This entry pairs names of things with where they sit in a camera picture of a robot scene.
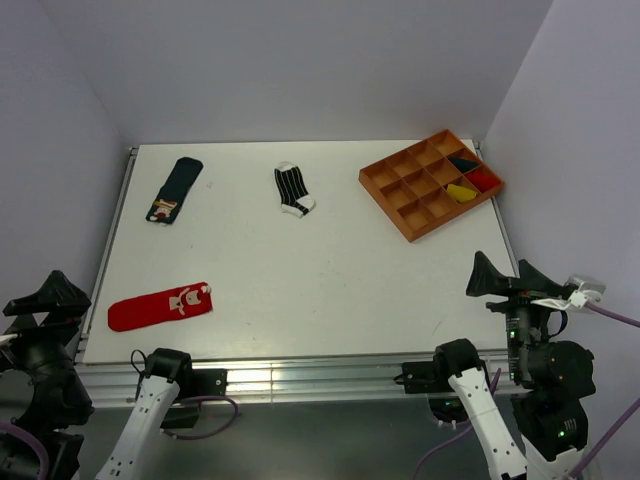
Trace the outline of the red Christmas sock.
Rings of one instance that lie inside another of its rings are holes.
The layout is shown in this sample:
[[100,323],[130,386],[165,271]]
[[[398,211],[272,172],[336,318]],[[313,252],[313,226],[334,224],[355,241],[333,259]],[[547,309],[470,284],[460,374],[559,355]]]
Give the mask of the red Christmas sock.
[[199,282],[118,301],[107,311],[107,325],[112,331],[127,332],[212,310],[211,287]]

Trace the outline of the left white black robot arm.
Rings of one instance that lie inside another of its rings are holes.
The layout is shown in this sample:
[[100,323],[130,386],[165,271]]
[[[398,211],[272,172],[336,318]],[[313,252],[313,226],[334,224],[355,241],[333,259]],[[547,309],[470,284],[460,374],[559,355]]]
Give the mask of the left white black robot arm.
[[[2,478],[76,478],[84,438],[65,430],[86,424],[94,407],[66,346],[90,305],[81,289],[54,270],[35,293],[4,307],[13,322],[1,342],[1,369],[26,374],[33,394],[19,418],[1,425]],[[159,349],[147,359],[136,403],[99,478],[141,473],[167,412],[191,394],[194,378],[186,354]]]

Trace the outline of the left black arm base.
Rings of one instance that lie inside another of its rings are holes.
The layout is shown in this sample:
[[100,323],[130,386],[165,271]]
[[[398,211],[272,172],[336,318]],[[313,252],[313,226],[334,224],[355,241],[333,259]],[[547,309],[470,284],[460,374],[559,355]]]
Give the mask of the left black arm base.
[[227,386],[226,369],[196,369],[186,389],[182,389],[167,412],[162,429],[178,430],[193,428],[200,418],[203,402],[182,403],[186,398],[197,396],[224,396]]

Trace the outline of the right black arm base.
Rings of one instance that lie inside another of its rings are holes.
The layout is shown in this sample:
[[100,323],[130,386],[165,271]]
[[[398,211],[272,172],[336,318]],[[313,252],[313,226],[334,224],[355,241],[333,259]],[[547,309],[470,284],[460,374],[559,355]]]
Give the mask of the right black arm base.
[[440,424],[491,422],[497,412],[486,364],[477,355],[440,351],[430,361],[403,363],[393,381],[406,394],[434,395],[428,404]]

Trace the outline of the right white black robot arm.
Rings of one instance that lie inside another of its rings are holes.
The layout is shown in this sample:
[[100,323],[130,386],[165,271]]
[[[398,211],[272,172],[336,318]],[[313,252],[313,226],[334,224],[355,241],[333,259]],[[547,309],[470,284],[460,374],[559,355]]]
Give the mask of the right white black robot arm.
[[548,330],[552,313],[598,302],[604,284],[573,275],[560,285],[526,260],[518,276],[500,273],[476,252],[466,288],[470,297],[496,296],[487,308],[506,320],[508,373],[524,388],[511,398],[522,441],[516,443],[503,420],[474,345],[458,339],[435,352],[433,378],[452,390],[468,415],[493,479],[576,479],[588,443],[588,419],[580,401],[595,393],[593,354],[573,341],[558,341]]

